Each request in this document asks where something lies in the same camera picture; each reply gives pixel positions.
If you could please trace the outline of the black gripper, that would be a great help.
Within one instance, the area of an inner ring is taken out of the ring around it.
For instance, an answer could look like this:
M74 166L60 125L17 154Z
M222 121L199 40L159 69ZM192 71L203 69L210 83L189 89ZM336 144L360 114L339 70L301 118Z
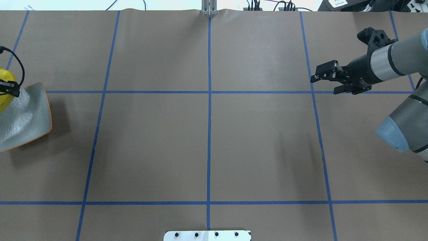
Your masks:
M354 95L371 90L374 84L381 83L370 65L370 56L364 55L341 67L337 60L331 60L316 67L316 74L310 83L320 80L335 81L341 86L335 87L333 94L351 93Z

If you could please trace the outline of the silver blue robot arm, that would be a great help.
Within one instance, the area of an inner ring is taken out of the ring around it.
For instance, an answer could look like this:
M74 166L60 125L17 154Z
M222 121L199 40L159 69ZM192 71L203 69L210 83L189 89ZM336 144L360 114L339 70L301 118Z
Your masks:
M413 152L427 161L427 29L406 38L391 39L384 30L367 27L357 34L366 53L346 65L337 60L315 68L310 82L337 82L333 94L359 95L377 85L404 84L390 88L408 96L376 127L376 135L397 152Z

